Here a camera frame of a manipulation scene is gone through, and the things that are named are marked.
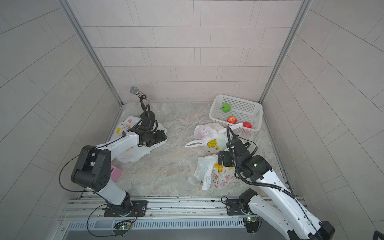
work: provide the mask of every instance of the floor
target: floor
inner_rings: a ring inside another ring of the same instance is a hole
[[[121,163],[114,159],[112,163],[123,170],[117,185],[132,196],[239,196],[250,187],[263,195],[258,187],[246,185],[240,180],[232,181],[221,190],[201,190],[202,184],[194,177],[194,172],[198,158],[209,153],[200,147],[185,148],[184,145],[194,140],[196,125],[212,122],[209,118],[211,104],[151,103],[156,119],[168,129],[168,140],[137,162]],[[139,103],[127,103],[119,123],[130,115],[139,116],[141,113]],[[265,123],[258,134],[240,133],[240,136],[254,141],[259,148],[257,154],[263,156],[283,179]]]

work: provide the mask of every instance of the plastic basket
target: plastic basket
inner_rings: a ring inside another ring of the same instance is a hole
[[[231,105],[231,110],[229,112],[223,112],[221,109],[223,103],[229,103]],[[259,103],[241,98],[222,94],[217,95],[209,111],[209,118],[214,122],[227,127],[234,125],[233,123],[227,122],[227,119],[230,116],[235,116],[237,118],[237,123],[249,122],[252,124],[252,128],[240,127],[237,130],[245,133],[256,132],[260,130],[262,125],[263,106]]]

